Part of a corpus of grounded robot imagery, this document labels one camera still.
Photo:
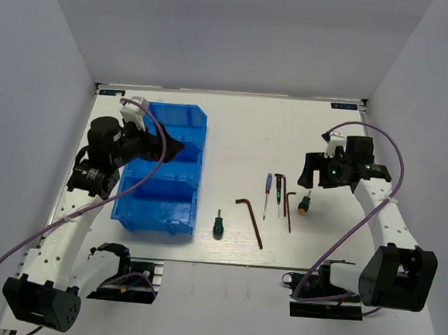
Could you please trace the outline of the small brown hex key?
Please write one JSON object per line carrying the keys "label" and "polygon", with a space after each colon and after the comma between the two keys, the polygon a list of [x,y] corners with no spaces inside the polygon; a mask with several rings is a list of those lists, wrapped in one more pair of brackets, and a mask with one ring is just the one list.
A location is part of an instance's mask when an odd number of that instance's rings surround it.
{"label": "small brown hex key", "polygon": [[295,196],[296,192],[287,192],[286,193],[286,198],[284,199],[285,201],[285,209],[283,210],[284,212],[284,217],[288,217],[289,216],[289,211],[290,211],[290,204],[289,204],[289,198],[291,196]]}

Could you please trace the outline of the medium brown hex key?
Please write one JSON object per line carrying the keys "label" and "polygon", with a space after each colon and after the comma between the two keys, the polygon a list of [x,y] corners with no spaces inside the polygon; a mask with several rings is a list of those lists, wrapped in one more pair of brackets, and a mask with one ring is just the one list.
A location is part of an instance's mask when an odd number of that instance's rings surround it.
{"label": "medium brown hex key", "polygon": [[282,173],[276,173],[275,174],[275,178],[277,179],[277,189],[276,191],[279,193],[280,199],[279,202],[283,203],[283,216],[286,218],[287,220],[287,224],[288,224],[288,232],[291,233],[292,227],[291,227],[291,218],[290,218],[290,213],[289,213],[289,195],[287,192],[287,184],[286,184],[286,176],[284,176]]}

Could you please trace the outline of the green black precision screwdriver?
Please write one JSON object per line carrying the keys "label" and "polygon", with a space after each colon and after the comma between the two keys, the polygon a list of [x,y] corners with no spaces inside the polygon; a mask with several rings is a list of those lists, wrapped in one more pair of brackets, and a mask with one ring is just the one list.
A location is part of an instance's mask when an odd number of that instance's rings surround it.
{"label": "green black precision screwdriver", "polygon": [[280,210],[281,210],[281,199],[282,199],[282,177],[276,176],[276,203],[277,203],[277,214],[278,218],[280,218]]}

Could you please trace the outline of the stubby green orange-capped screwdriver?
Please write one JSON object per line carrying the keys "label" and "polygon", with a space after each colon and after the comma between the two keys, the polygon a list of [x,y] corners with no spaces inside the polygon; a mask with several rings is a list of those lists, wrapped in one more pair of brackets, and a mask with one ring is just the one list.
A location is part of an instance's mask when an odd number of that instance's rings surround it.
{"label": "stubby green orange-capped screwdriver", "polygon": [[308,191],[307,194],[301,199],[298,205],[298,213],[304,215],[308,212],[311,201],[311,191]]}

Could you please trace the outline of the purple handled precision screwdriver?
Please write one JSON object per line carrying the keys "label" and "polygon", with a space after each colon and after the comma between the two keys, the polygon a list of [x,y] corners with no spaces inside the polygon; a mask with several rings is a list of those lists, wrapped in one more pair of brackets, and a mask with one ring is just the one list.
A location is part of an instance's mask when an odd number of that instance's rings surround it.
{"label": "purple handled precision screwdriver", "polygon": [[265,208],[263,209],[263,220],[266,218],[266,209],[268,206],[268,196],[270,193],[270,189],[272,188],[272,180],[273,180],[273,176],[271,173],[269,173],[267,175],[267,179],[265,182]]}

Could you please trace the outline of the large brown hex key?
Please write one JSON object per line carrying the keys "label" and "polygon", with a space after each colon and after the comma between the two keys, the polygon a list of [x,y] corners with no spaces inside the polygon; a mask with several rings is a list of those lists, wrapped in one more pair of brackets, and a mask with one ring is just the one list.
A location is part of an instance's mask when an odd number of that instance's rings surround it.
{"label": "large brown hex key", "polygon": [[247,209],[248,209],[248,213],[249,213],[249,215],[250,215],[250,220],[251,220],[251,224],[252,224],[252,226],[253,226],[253,231],[254,231],[254,233],[255,233],[255,236],[256,236],[256,241],[257,241],[257,243],[258,243],[258,248],[260,249],[260,250],[262,250],[263,248],[264,248],[264,246],[263,246],[263,243],[262,243],[262,237],[261,237],[261,235],[260,235],[260,232],[259,232],[259,229],[258,229],[258,224],[257,224],[257,221],[256,221],[256,216],[255,216],[255,214],[254,214],[254,211],[253,211],[253,207],[252,207],[252,205],[251,205],[251,202],[249,201],[249,200],[247,200],[247,199],[243,199],[243,198],[241,198],[241,199],[236,199],[235,201],[235,204],[245,204],[246,206],[247,206]]}

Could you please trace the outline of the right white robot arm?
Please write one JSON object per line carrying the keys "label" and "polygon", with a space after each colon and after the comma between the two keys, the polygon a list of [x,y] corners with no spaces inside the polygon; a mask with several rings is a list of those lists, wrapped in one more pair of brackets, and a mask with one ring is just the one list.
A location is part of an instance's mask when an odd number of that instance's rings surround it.
{"label": "right white robot arm", "polygon": [[310,302],[356,296],[368,307],[421,311],[436,274],[437,257],[422,249],[405,226],[391,195],[390,173],[374,160],[372,138],[343,137],[335,131],[323,138],[327,149],[306,154],[298,184],[312,188],[313,174],[318,172],[318,184],[324,189],[350,187],[364,211],[375,253],[366,265],[325,258],[307,282],[298,284],[295,299]]}

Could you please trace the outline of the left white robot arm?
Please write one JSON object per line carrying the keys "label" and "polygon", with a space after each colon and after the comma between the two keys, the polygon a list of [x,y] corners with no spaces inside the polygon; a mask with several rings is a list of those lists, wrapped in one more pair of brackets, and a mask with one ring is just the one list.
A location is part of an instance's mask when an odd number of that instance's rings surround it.
{"label": "left white robot arm", "polygon": [[142,120],[95,118],[88,143],[78,153],[67,181],[67,199],[60,219],[52,223],[38,255],[18,278],[6,280],[2,293],[15,318],[64,333],[74,324],[81,300],[104,282],[124,282],[131,272],[130,251],[122,244],[95,248],[84,267],[73,270],[78,251],[104,203],[120,180],[119,170],[134,159],[168,163],[184,144],[162,123],[147,131]]}

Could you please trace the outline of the blue three-compartment plastic bin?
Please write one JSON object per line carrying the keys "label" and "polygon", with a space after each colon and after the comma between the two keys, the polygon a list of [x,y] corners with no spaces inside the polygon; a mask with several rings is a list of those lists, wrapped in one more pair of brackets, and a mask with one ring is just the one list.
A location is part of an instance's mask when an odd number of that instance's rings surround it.
{"label": "blue three-compartment plastic bin", "polygon": [[197,105],[152,102],[149,110],[183,149],[131,193],[115,200],[111,218],[127,231],[192,234],[207,137],[207,115]]}

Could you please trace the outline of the right corner label sticker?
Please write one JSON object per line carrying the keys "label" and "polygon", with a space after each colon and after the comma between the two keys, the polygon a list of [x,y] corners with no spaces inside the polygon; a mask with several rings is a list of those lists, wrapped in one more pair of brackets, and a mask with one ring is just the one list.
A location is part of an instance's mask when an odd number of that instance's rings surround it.
{"label": "right corner label sticker", "polygon": [[349,111],[349,110],[358,110],[357,104],[354,103],[345,103],[345,102],[341,102],[341,103],[335,103],[332,102],[330,103],[330,106],[334,109],[334,110],[345,110],[345,111]]}

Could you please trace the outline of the corner label sticker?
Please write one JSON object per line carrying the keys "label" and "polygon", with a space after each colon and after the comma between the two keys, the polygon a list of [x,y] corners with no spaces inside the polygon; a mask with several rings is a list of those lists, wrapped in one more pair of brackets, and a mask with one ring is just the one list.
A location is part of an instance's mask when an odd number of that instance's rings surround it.
{"label": "corner label sticker", "polygon": [[99,90],[99,95],[108,95],[108,96],[119,96],[119,97],[123,97],[126,94],[126,91],[124,90],[119,90],[119,89],[113,89],[113,90],[109,90],[109,89],[101,89]]}
{"label": "corner label sticker", "polygon": [[354,103],[345,103],[345,102],[341,102],[341,103],[335,103],[332,102],[330,103],[330,106],[334,109],[334,110],[345,110],[345,111],[349,111],[349,110],[358,110],[357,104]]}

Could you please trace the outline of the left corner label sticker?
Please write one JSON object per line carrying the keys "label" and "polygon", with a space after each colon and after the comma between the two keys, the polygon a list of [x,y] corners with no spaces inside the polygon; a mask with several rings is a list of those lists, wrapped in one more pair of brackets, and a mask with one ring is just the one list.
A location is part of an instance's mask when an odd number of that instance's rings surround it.
{"label": "left corner label sticker", "polygon": [[126,91],[124,90],[119,90],[119,89],[113,89],[113,90],[109,90],[109,89],[101,89],[99,90],[99,95],[108,95],[108,96],[119,96],[119,97],[123,97],[126,94]]}

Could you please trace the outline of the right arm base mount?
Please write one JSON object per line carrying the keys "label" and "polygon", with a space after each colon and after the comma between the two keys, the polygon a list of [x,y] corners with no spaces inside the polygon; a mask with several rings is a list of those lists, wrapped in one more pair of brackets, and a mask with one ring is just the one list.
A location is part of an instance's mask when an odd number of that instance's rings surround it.
{"label": "right arm base mount", "polygon": [[343,297],[347,290],[330,283],[331,265],[326,260],[319,266],[299,291],[299,298],[293,293],[305,278],[305,272],[287,272],[281,277],[282,285],[289,290],[289,315],[297,318],[317,320],[363,320],[360,299],[357,296]]}

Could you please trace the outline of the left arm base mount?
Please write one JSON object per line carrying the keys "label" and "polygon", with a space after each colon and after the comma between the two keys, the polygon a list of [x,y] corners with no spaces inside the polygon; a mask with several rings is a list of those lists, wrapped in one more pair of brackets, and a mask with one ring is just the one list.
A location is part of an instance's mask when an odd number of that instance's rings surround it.
{"label": "left arm base mount", "polygon": [[141,273],[129,276],[113,284],[99,287],[88,295],[88,299],[139,303],[151,305],[155,301],[153,293],[158,295],[162,282],[163,264],[161,261],[138,260],[131,262],[130,272]]}

